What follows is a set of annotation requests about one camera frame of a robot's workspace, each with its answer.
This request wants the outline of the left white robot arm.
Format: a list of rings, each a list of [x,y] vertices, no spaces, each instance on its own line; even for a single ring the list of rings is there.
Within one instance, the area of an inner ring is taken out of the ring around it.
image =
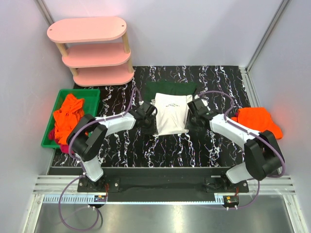
[[[120,131],[140,128],[141,132],[156,133],[157,108],[142,102],[138,108],[129,109],[118,115],[93,117],[85,114],[67,137],[69,152],[82,163],[83,174],[92,182],[97,182],[104,175],[98,161],[98,152],[107,136]]]

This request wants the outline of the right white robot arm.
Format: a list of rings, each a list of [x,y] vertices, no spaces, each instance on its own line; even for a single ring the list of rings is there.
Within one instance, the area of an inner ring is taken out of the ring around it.
[[[229,119],[225,114],[209,110],[200,98],[189,102],[188,107],[188,130],[218,133],[243,149],[244,162],[225,173],[231,183],[249,179],[261,181],[285,166],[284,157],[272,132],[252,130]]]

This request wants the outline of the white and green t-shirt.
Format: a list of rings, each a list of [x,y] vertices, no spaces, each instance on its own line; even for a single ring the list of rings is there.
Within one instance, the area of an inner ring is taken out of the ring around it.
[[[151,82],[145,85],[144,100],[156,107],[155,136],[187,133],[188,103],[192,101],[197,84],[169,81]]]

